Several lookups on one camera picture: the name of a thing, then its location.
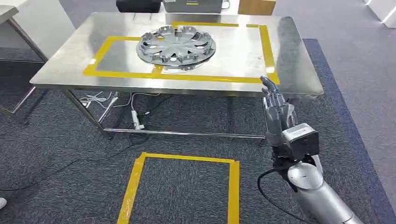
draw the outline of stainless steel tabletop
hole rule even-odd
[[[130,92],[203,94],[214,96],[262,96],[260,83],[217,82],[136,78],[111,74],[151,72],[153,65],[141,61],[135,51],[137,41],[108,43],[109,36],[140,37],[145,32],[175,21],[201,22],[193,25],[210,33],[216,42],[214,56],[194,70],[180,73],[187,76],[225,76],[259,78],[266,75],[269,62],[263,59],[260,32],[247,24],[265,25],[272,48],[279,88],[286,97],[316,98],[323,88],[307,50],[290,17],[214,15],[214,14],[139,14],[93,13],[31,79],[40,88],[68,90],[98,89]],[[205,23],[239,24],[238,27],[207,26]],[[96,63],[99,75],[83,74]]]
[[[0,24],[9,20],[17,13],[18,10],[14,6],[0,5]]]

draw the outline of carpet floor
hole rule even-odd
[[[305,44],[325,95],[318,100],[300,100],[297,114],[301,122],[320,133],[325,179],[364,223],[396,223],[318,42],[311,39]],[[37,64],[1,64],[0,104],[12,105],[23,92],[12,87],[19,86],[23,78],[13,77],[24,74],[27,83],[28,74],[37,69]],[[127,101],[128,94],[122,99]],[[228,133],[264,132],[260,98],[161,95],[135,99],[139,112],[157,105],[144,124]],[[90,109],[95,114],[100,110],[98,105]],[[130,126],[128,110],[114,110],[105,125]],[[59,91],[36,92],[19,115],[28,119],[28,125],[0,116],[0,189],[27,186],[74,160],[106,158],[131,144],[127,134],[104,139]],[[143,139],[134,136],[132,140]],[[269,146],[259,146],[258,140],[162,135],[153,135],[107,160],[76,162],[31,188],[0,191],[0,196],[8,199],[7,207],[0,210],[0,223],[116,223],[133,162],[141,152],[238,160],[240,223],[299,223],[267,202],[256,188],[258,175],[272,167]],[[224,164],[150,158],[143,168],[130,223],[226,223],[227,180],[228,166]],[[302,215],[279,176],[270,175],[263,183],[266,193],[279,205]]]

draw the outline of robotic arm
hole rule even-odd
[[[261,77],[261,81],[267,87],[263,88],[267,95],[263,98],[263,107],[266,138],[272,146],[274,161],[274,169],[257,180],[261,194],[272,202],[261,190],[261,179],[266,174],[277,172],[290,185],[293,197],[307,217],[314,217],[321,224],[363,224],[323,179],[318,132],[306,123],[297,124],[294,106],[284,100],[271,80]]]

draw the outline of yellow tape square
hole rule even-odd
[[[234,23],[207,23],[207,22],[172,22],[172,26],[192,25],[192,26],[219,26],[219,27],[238,27],[239,24]],[[271,43],[267,26],[247,24],[248,28],[258,28],[262,43],[262,53],[265,62],[265,70],[267,76],[275,84],[279,84],[279,77],[276,71],[275,60],[272,54]],[[260,84],[259,77],[231,77],[231,76],[208,76],[208,75],[186,75],[186,74],[163,74],[163,66],[156,65],[151,73],[142,72],[124,72],[124,71],[100,71],[96,70],[98,64],[103,59],[107,51],[110,49],[114,41],[139,41],[140,37],[133,36],[109,36],[95,54],[91,63],[83,70],[86,76],[97,77],[121,77],[121,78],[153,78],[153,79],[170,79],[170,80],[186,80],[186,81],[209,81],[209,82],[233,82],[233,83],[256,83]]]
[[[117,224],[128,224],[132,214],[132,208],[139,185],[140,176],[143,170],[144,161],[147,157],[163,159],[194,160],[207,162],[229,163],[229,180],[228,180],[228,212],[227,224],[239,224],[239,161],[231,159],[219,159],[200,156],[187,155],[170,155],[170,154],[152,154],[142,153],[134,162],[131,176],[129,177],[128,186],[122,201],[120,214]]]

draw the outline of silver wheel cover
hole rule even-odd
[[[200,63],[212,57],[215,51],[211,36],[191,26],[165,26],[145,33],[136,47],[143,61],[166,66]]]

